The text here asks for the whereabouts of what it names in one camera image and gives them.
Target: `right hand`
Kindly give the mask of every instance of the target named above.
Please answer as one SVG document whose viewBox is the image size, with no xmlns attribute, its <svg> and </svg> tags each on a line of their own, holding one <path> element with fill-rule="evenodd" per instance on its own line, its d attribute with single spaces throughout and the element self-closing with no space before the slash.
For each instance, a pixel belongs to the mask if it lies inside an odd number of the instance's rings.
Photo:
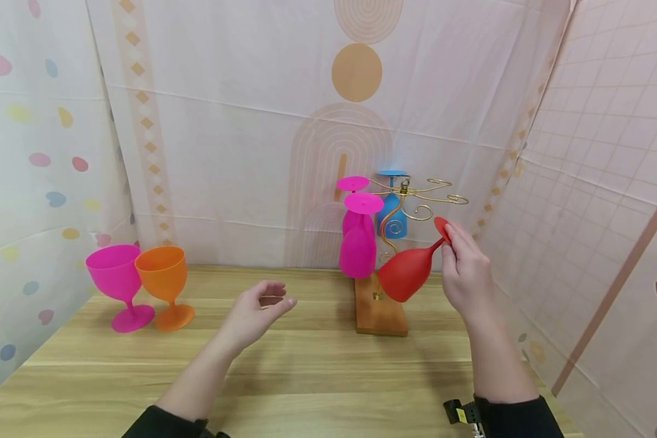
<svg viewBox="0 0 657 438">
<path fill-rule="evenodd" d="M 465 322 L 496 313 L 489 259 L 457 223 L 445 226 L 452 246 L 443 245 L 443 291 Z"/>
<path fill-rule="evenodd" d="M 213 342 L 221 343 L 235 358 L 296 304 L 296 298 L 287 296 L 283 282 L 263 280 L 236 298 Z"/>
</svg>

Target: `fabric backdrop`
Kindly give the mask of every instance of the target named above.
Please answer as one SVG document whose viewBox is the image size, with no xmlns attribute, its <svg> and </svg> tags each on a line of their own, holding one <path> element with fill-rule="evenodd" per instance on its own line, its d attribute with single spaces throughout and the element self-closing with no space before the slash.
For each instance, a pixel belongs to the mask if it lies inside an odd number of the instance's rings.
<svg viewBox="0 0 657 438">
<path fill-rule="evenodd" d="M 0 384 L 135 239 L 109 112 L 85 2 L 0 0 Z"/>
<path fill-rule="evenodd" d="M 142 245 L 337 267 L 336 180 L 452 181 L 476 226 L 523 144 L 568 0 L 88 1 Z M 409 223 L 411 245 L 431 222 Z"/>
<path fill-rule="evenodd" d="M 657 437 L 657 0 L 583 0 L 482 247 L 586 437 Z"/>
</svg>

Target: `orange wine glass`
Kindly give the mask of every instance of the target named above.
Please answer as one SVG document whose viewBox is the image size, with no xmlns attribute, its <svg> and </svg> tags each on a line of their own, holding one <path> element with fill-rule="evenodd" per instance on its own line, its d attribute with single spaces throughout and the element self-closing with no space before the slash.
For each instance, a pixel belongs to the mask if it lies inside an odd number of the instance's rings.
<svg viewBox="0 0 657 438">
<path fill-rule="evenodd" d="M 169 305 L 156 315 L 154 324 L 157 329 L 172 332 L 192 321 L 195 309 L 187 304 L 175 304 L 175 299 L 183 291 L 187 281 L 187 264 L 182 248 L 151 248 L 141 253 L 134 264 L 144 289 Z"/>
</svg>

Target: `wooden table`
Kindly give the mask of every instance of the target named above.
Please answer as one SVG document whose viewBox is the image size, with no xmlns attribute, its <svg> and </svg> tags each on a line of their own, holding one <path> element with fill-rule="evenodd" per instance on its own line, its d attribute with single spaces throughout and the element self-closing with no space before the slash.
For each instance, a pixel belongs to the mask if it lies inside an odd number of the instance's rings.
<svg viewBox="0 0 657 438">
<path fill-rule="evenodd" d="M 185 329 L 118 335 L 122 306 L 93 296 L 0 387 L 0 437 L 119 437 L 214 334 L 242 290 L 286 281 L 297 307 L 233 364 L 210 429 L 243 437 L 471 437 L 441 404 L 471 400 L 470 345 L 429 280 L 405 305 L 407 338 L 355 333 L 352 281 L 339 272 L 195 267 Z M 135 300 L 164 308 L 141 291 Z M 568 436 L 581 437 L 542 389 Z"/>
</svg>

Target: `wooden rack base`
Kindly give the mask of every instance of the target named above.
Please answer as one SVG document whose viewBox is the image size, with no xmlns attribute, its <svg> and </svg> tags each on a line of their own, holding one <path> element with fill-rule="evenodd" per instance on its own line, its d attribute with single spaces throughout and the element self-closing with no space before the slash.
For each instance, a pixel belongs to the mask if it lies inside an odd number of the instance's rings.
<svg viewBox="0 0 657 438">
<path fill-rule="evenodd" d="M 380 292 L 380 299 L 375 294 Z M 364 335 L 408 335 L 401 303 L 380 290 L 376 274 L 355 280 L 355 331 Z"/>
</svg>

